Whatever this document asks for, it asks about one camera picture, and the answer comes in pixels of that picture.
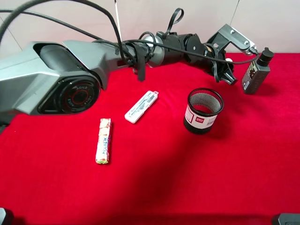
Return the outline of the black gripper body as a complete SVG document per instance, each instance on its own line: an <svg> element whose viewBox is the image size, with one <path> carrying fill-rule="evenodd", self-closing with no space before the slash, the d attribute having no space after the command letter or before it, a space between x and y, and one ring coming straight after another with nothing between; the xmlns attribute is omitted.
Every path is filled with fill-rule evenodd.
<svg viewBox="0 0 300 225"><path fill-rule="evenodd" d="M188 34L183 38L183 49L188 52L204 55L210 58L225 60L224 53L215 53L215 49L201 43L197 34ZM222 62L211 61L202 57L184 54L184 60L191 66L201 69L205 73L214 76L216 71L219 76L231 71L231 66Z"/></svg>

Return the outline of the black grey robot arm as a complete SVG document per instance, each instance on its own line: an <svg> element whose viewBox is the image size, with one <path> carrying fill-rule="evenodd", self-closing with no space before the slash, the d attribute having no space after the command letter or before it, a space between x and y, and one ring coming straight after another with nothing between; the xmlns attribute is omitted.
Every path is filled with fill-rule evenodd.
<svg viewBox="0 0 300 225"><path fill-rule="evenodd" d="M0 61L0 126L7 127L21 113L28 115L77 114L91 108L106 90L111 72L132 67L139 81L146 66L184 62L236 83L233 67L225 60L227 42L215 34L201 43L196 34L161 32L122 44L66 41L32 42L22 52Z"/></svg>

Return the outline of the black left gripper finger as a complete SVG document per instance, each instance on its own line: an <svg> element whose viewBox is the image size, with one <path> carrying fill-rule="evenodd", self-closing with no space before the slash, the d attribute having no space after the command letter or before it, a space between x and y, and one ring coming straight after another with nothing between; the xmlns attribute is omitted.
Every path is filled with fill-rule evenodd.
<svg viewBox="0 0 300 225"><path fill-rule="evenodd" d="M227 69L224 71L221 76L221 80L228 83L229 85L234 85L238 81L238 79L233 75L231 69Z"/></svg>

